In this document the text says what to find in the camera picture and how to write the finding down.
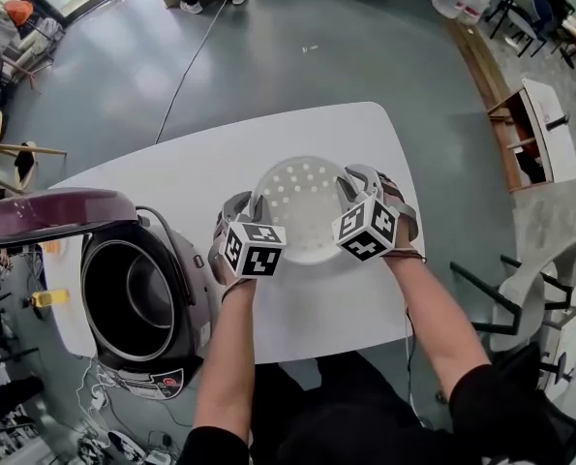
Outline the person's right hand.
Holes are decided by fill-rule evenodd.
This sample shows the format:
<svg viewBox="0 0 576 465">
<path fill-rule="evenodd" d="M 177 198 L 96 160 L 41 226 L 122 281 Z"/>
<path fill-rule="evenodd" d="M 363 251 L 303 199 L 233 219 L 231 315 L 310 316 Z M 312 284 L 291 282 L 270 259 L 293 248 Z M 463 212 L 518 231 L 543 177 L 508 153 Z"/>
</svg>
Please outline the person's right hand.
<svg viewBox="0 0 576 465">
<path fill-rule="evenodd" d="M 380 183 L 384 204 L 399 212 L 395 247 L 411 248 L 411 244 L 418 237 L 419 232 L 416 211 L 405 202 L 403 194 L 393 181 L 383 177 Z"/>
</svg>

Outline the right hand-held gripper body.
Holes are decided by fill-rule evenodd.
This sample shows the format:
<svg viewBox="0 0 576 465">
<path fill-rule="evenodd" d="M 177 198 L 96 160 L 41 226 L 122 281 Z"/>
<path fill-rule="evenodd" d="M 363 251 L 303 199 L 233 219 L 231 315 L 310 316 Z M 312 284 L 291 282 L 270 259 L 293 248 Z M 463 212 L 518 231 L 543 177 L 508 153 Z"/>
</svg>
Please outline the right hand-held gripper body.
<svg viewBox="0 0 576 465">
<path fill-rule="evenodd" d="M 380 179 L 390 179 L 386 174 L 378 173 Z M 360 203 L 348 212 L 342 211 L 342 215 L 333 222 L 335 245 L 362 263 L 379 257 L 417 259 L 419 252 L 412 244 L 408 249 L 395 247 L 399 212 L 384 204 L 381 184 L 377 193 L 366 193 L 363 183 L 356 177 L 352 178 L 360 191 Z"/>
</svg>

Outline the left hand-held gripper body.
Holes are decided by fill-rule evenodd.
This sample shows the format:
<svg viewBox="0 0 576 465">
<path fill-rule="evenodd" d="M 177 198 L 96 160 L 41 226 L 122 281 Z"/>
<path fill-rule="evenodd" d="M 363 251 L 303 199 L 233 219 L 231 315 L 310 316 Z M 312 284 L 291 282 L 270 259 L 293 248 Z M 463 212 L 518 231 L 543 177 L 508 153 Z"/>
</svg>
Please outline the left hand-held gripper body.
<svg viewBox="0 0 576 465">
<path fill-rule="evenodd" d="M 215 280 L 230 285 L 235 280 L 271 277 L 287 248 L 284 227 L 251 222 L 251 201 L 236 221 L 226 222 L 218 215 L 213 234 L 213 244 L 208 252 L 208 262 Z"/>
</svg>

